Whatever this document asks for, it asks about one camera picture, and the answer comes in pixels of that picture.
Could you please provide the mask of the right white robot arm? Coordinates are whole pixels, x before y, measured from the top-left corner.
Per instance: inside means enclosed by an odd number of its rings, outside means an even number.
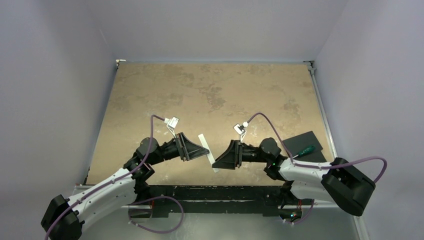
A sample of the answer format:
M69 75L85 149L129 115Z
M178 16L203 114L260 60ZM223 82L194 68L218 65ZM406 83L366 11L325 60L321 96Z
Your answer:
M280 196L288 204L296 200L320 200L336 204L346 213L360 217L376 188L375 182L337 157L332 162L290 160L281 154L274 138L259 146L231 140L228 148L212 164L215 169L235 170L244 162L265 163L264 172L275 181L283 181Z

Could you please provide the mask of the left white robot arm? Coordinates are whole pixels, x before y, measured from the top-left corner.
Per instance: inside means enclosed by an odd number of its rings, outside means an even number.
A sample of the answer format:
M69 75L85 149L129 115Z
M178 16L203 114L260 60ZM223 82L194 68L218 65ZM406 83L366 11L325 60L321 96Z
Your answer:
M154 174L153 165L180 158L189 161L210 156L210 148L203 134L200 144L180 132L170 141L159 145L155 138L141 141L133 156L114 174L80 193L64 197L59 194L49 203L41 226L46 240L78 240L84 231L115 210L149 199L146 180Z

